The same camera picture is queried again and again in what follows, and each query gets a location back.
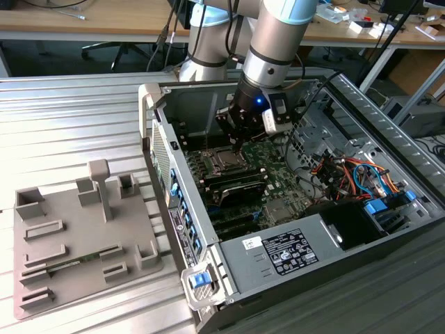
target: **chair leg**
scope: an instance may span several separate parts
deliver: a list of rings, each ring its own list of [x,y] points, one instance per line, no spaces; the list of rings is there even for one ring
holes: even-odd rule
[[[150,55],[147,52],[145,52],[141,48],[135,46],[134,44],[128,45],[128,48],[130,48],[131,50],[135,51],[137,54],[140,54],[142,57],[144,57],[146,59],[150,59]]]
[[[113,64],[111,64],[111,72],[114,72],[116,69],[116,66],[118,66],[120,57],[122,57],[124,50],[125,50],[125,46],[121,45],[119,48],[118,54],[116,54],[116,58],[114,58]]]
[[[103,42],[83,47],[82,51],[91,51],[96,49],[104,49],[106,47],[120,47],[121,42]]]
[[[37,52],[39,53],[39,55],[46,56],[48,54],[47,50],[45,50],[45,46],[43,45],[43,41],[36,40],[35,47],[37,47]]]
[[[106,47],[119,47],[121,45],[120,42],[103,42],[103,43],[97,43],[93,45],[88,45],[87,47],[82,48],[82,59],[88,60],[88,51],[90,50],[97,50],[97,49],[104,49]]]

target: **cardboard box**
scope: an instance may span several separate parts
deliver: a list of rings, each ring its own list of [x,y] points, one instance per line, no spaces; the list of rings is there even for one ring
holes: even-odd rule
[[[442,19],[422,23],[419,28],[431,36],[445,36],[445,22]]]

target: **blue cable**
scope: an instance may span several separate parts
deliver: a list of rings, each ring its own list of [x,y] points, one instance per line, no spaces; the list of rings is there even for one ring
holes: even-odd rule
[[[378,178],[378,181],[379,181],[379,183],[380,183],[380,186],[382,186],[382,188],[383,188],[383,190],[385,191],[385,193],[386,193],[387,195],[389,195],[389,194],[392,193],[391,189],[390,189],[387,185],[385,185],[385,183],[383,183],[382,177],[380,176],[379,172],[378,172],[373,166],[368,165],[368,164],[360,164],[360,165],[357,165],[357,167],[355,167],[355,169],[354,169],[354,173],[353,173],[354,182],[355,182],[355,184],[356,184],[361,190],[363,190],[363,191],[367,192],[369,195],[371,195],[371,198],[374,198],[373,194],[372,194],[367,188],[364,188],[364,187],[358,182],[358,179],[357,179],[357,169],[358,169],[360,166],[366,166],[366,167],[368,167],[369,169],[371,169],[371,170],[377,175],[377,178]]]

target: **metal table surface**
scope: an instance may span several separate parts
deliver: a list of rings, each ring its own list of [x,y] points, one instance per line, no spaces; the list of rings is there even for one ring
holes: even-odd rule
[[[195,333],[138,139],[137,88],[161,73],[16,78],[0,82],[0,332]],[[165,268],[36,317],[13,317],[14,188],[73,187],[84,163],[106,157],[132,171]],[[317,289],[221,333],[443,333],[445,224]]]
[[[0,81],[0,332],[195,333],[140,149],[138,87],[162,73]],[[135,173],[165,267],[41,315],[13,317],[14,189],[75,187],[85,163],[107,158],[111,175]]]

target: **office chair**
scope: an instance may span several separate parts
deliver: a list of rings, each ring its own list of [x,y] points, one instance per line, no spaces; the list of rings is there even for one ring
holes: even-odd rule
[[[93,44],[93,45],[88,45],[87,47],[83,47],[81,55],[82,55],[83,60],[88,60],[88,59],[90,59],[88,52],[91,50],[105,49],[107,47],[119,47],[118,54],[116,54],[113,64],[111,64],[111,71],[114,72],[114,70],[116,69],[116,66],[118,66],[118,64],[119,64],[122,54],[128,54],[129,50],[135,51],[137,54],[140,54],[142,57],[146,58],[147,60],[150,59],[150,55],[147,52],[143,51],[141,48],[137,47],[136,44],[149,44],[149,43],[128,43],[128,42],[97,43],[97,44]]]

